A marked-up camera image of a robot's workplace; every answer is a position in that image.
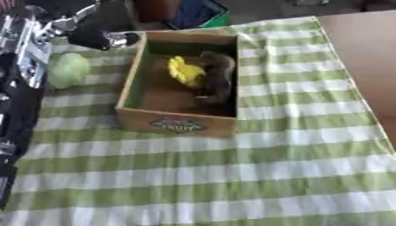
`green and white checkered cloth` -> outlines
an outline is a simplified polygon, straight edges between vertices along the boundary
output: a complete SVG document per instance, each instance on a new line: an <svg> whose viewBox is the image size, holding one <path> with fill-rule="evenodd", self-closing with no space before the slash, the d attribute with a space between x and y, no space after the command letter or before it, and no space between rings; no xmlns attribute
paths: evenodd
<svg viewBox="0 0 396 226"><path fill-rule="evenodd" d="M395 225L392 146L316 18L199 32L242 39L232 139L122 130L134 49L60 43L94 70L43 100L4 225Z"/></svg>

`green ball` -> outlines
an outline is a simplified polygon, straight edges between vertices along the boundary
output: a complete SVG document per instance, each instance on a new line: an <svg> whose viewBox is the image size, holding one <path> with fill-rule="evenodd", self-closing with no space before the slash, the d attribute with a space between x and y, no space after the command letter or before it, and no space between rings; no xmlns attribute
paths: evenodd
<svg viewBox="0 0 396 226"><path fill-rule="evenodd" d="M80 54L66 53L49 61L49 83L54 88L81 85L89 74L90 62Z"/></svg>

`wooden table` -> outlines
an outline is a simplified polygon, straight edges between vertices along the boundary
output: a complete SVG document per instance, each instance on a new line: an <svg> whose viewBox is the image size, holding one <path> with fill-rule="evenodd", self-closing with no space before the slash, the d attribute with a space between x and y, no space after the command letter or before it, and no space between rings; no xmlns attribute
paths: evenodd
<svg viewBox="0 0 396 226"><path fill-rule="evenodd" d="M339 57L396 144L396 11L320 18Z"/></svg>

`white stripe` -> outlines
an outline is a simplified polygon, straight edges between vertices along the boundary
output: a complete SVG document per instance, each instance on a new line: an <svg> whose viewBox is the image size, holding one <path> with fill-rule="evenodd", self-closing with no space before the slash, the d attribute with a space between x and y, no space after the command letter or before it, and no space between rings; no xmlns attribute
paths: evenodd
<svg viewBox="0 0 396 226"><path fill-rule="evenodd" d="M98 84L117 84L123 81L125 74L109 73L109 74L91 74L88 75L84 81L84 85L98 85Z"/></svg>
<svg viewBox="0 0 396 226"><path fill-rule="evenodd" d="M313 93L322 91L345 91L354 88L350 79L279 82L268 85L239 87L240 97L263 96L284 93Z"/></svg>
<svg viewBox="0 0 396 226"><path fill-rule="evenodd" d="M72 44L59 44L52 46L52 53L67 53L67 52L81 52L81 51L96 51L100 54L100 50L89 49L82 46L76 46Z"/></svg>
<svg viewBox="0 0 396 226"><path fill-rule="evenodd" d="M362 214L349 217L354 225L366 225L366 213L379 213L396 210L396 191L347 192L340 194L304 195L280 199L257 199L237 201L211 201L199 203L180 202L177 204L158 203L144 206L96 207L97 213L112 216L115 222L106 225L163 225L213 223L238 220L260 220L264 218L285 218L305 215L332 216ZM4 223L8 226L26 225L25 222L39 222L40 225L61 225L60 216L85 216L73 226L85 226L95 222L91 215L92 207L71 207L49 210L19 210L5 213ZM324 218L323 223L331 218ZM384 224L392 225L394 218L384 219Z"/></svg>
<svg viewBox="0 0 396 226"><path fill-rule="evenodd" d="M117 99L117 94L79 94L62 95L60 97L47 96L42 100L42 106L44 108L88 106L91 104L115 103Z"/></svg>
<svg viewBox="0 0 396 226"><path fill-rule="evenodd" d="M290 64L262 64L256 66L240 67L240 76L256 76L263 72L267 73L298 73L298 72L328 72L344 69L339 60L328 60L310 63Z"/></svg>
<svg viewBox="0 0 396 226"><path fill-rule="evenodd" d="M324 36L324 33L320 29L297 31L264 31L261 33L249 34L248 36L250 39L253 38L257 41L267 39L267 41L270 43L273 40L303 39Z"/></svg>
<svg viewBox="0 0 396 226"><path fill-rule="evenodd" d="M252 23L247 23L243 25L233 25L231 27L236 30L244 29L244 28L252 28L255 26L269 26L269 25L300 25L307 22L317 22L315 17L302 17L302 18L292 18L292 19L273 19L273 20L265 20L265 21L257 21Z"/></svg>
<svg viewBox="0 0 396 226"><path fill-rule="evenodd" d="M89 58L92 66L109 66L132 64L133 56L100 56Z"/></svg>
<svg viewBox="0 0 396 226"><path fill-rule="evenodd" d="M39 119L35 131L81 130L120 126L116 116L99 117L50 117Z"/></svg>
<svg viewBox="0 0 396 226"><path fill-rule="evenodd" d="M96 190L292 180L386 172L396 172L396 156L393 154L311 161L21 175L17 177L12 192L37 192L43 189L43 184L45 190ZM106 178L120 179L114 182Z"/></svg>
<svg viewBox="0 0 396 226"><path fill-rule="evenodd" d="M241 57L263 57L263 56L283 56L304 53L332 52L329 44L305 45L305 46L265 46L265 49L241 49Z"/></svg>
<svg viewBox="0 0 396 226"><path fill-rule="evenodd" d="M263 94L262 89L248 89L248 94L254 94L260 96ZM115 102L115 96L111 98L103 94L102 98L96 97L94 100L88 98L89 95L80 95L83 98L72 98L57 100L51 104L48 101L45 102L45 107L65 107L70 104L71 106L80 106L97 104L97 103L111 103ZM351 114L351 113L362 113L368 112L369 110L363 104L363 102L330 102L330 103L309 103L309 104L286 104L275 107L246 107L239 108L239 120L271 120L280 118L294 118L294 117L306 117L306 116L329 116L336 114ZM48 131L48 130L84 130L96 128L111 128L118 126L118 122L115 115L111 116L86 116L86 117L48 117L40 118L36 127L37 131Z"/></svg>
<svg viewBox="0 0 396 226"><path fill-rule="evenodd" d="M308 104L290 103L276 107L246 107L238 109L239 120L271 120L290 117L329 116L368 112L362 101L316 102Z"/></svg>
<svg viewBox="0 0 396 226"><path fill-rule="evenodd" d="M121 141L85 141L32 145L21 161L46 158L74 158L81 156L111 156L156 154L167 152L205 152L227 149L266 148L284 145L306 146L384 139L379 126L356 126L321 130L291 130L235 135L234 139L202 137L171 137L152 139L124 139ZM386 151L378 145L378 150Z"/></svg>

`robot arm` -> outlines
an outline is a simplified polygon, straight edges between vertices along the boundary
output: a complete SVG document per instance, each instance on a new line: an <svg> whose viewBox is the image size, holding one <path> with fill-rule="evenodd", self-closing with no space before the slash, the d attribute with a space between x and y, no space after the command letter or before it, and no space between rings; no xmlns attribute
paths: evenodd
<svg viewBox="0 0 396 226"><path fill-rule="evenodd" d="M100 7L92 4L60 19L43 19L44 10L31 5L0 15L0 209L16 177L13 164L26 153L37 122L52 41L65 36L73 44L111 49L139 40L91 23Z"/></svg>

